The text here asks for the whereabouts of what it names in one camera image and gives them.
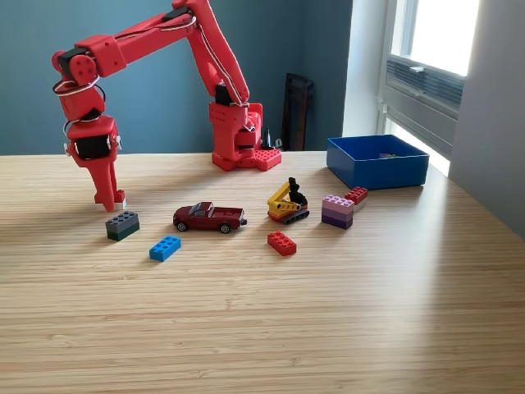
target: blue wall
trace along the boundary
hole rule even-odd
[[[285,74],[309,76],[316,83],[307,149],[324,149],[326,137],[342,130],[351,1],[328,2],[330,22],[317,20],[318,6],[310,0],[211,0],[247,80],[250,101],[263,104],[274,138],[281,133]],[[62,152],[64,116],[51,90],[59,80],[51,66],[53,53],[170,9],[169,0],[0,2],[0,154]],[[100,85],[123,153],[212,151],[210,98],[185,41]]]
[[[326,139],[343,132],[352,0],[304,4],[303,74],[315,84],[305,148],[326,150]]]

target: cable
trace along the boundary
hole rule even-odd
[[[212,57],[213,61],[217,65],[217,67],[221,70],[221,72],[224,74],[224,76],[228,79],[228,82],[230,82],[230,85],[231,85],[231,88],[233,90],[233,93],[235,93],[235,96],[236,96],[236,98],[238,100],[238,103],[235,103],[235,104],[239,105],[240,107],[244,107],[245,103],[243,103],[243,100],[240,97],[239,91],[235,87],[235,84],[233,83],[233,80],[231,79],[230,74],[228,74],[228,71],[226,71],[226,69],[221,64],[221,61],[219,60],[217,55],[213,52],[213,49],[212,49],[210,43],[208,42],[208,39],[206,38],[206,35],[204,34],[204,30],[203,30],[202,26],[199,26],[199,29],[200,29],[200,34],[203,37],[204,46],[208,50],[210,56]]]
[[[197,21],[197,18],[195,16],[192,16],[192,18],[191,18],[191,20],[189,22],[184,23],[182,25],[175,25],[175,26],[170,26],[170,27],[153,26],[153,27],[150,27],[150,28],[144,29],[144,30],[131,31],[130,33],[124,33],[124,34],[116,35],[115,39],[126,39],[126,38],[129,38],[129,37],[135,37],[136,35],[140,35],[140,34],[143,34],[143,33],[148,33],[149,31],[151,31],[153,29],[159,29],[160,31],[172,31],[172,30],[186,29],[186,28],[190,27],[191,25],[193,25],[196,21]]]
[[[100,86],[95,85],[96,88],[98,88],[102,92],[102,97],[104,102],[106,102],[106,92],[104,92],[104,89],[102,89]]]
[[[62,80],[62,81],[58,82],[56,85],[53,86],[52,91],[58,97],[71,96],[72,94],[77,94],[77,93],[83,92],[83,91],[85,91],[87,89],[93,88],[97,84],[99,79],[100,79],[100,76],[97,76],[94,80],[89,82],[87,85],[81,86],[81,87],[76,88],[76,89],[70,89],[70,90],[67,90],[66,92],[58,92],[58,90],[60,88],[62,88],[66,83],[71,83],[71,82],[75,83],[72,80]]]
[[[77,123],[78,121],[67,121],[66,123],[64,123],[64,126],[62,127],[62,131],[64,133],[64,135],[67,137],[67,131],[66,131],[66,128],[71,124],[71,123]]]

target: red lego brick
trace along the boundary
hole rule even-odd
[[[288,256],[297,251],[297,245],[295,242],[280,231],[268,234],[268,244],[282,256]]]
[[[360,204],[368,197],[368,190],[364,187],[354,187],[346,196],[345,199],[350,199],[354,204]]]

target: car wheel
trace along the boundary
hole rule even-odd
[[[186,231],[186,230],[188,230],[188,225],[186,223],[184,223],[184,222],[178,222],[176,227],[177,227],[177,230],[179,230],[179,231]]]
[[[230,225],[223,223],[221,224],[220,230],[222,233],[227,234],[230,232],[231,228],[230,228]]]

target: green lego brick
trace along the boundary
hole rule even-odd
[[[112,231],[107,232],[107,238],[114,241],[122,241],[127,236],[130,236],[134,232],[140,229],[140,223],[136,223],[133,226],[126,228],[125,230],[119,232],[118,234]]]

